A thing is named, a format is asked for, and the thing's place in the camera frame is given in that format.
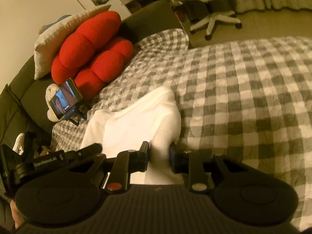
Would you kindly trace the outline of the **person's left hand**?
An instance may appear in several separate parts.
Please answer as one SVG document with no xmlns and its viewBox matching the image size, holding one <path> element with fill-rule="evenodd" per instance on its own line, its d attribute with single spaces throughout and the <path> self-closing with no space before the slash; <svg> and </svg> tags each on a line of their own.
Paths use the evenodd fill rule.
<svg viewBox="0 0 312 234">
<path fill-rule="evenodd" d="M 17 230 L 18 228 L 20 228 L 23 225 L 24 220 L 21 217 L 20 212 L 17 209 L 16 203 L 15 203 L 14 200 L 12 200 L 10 202 L 10 208 L 11 208 L 11 213 L 12 213 L 13 220 L 15 222 L 15 229 Z"/>
</svg>

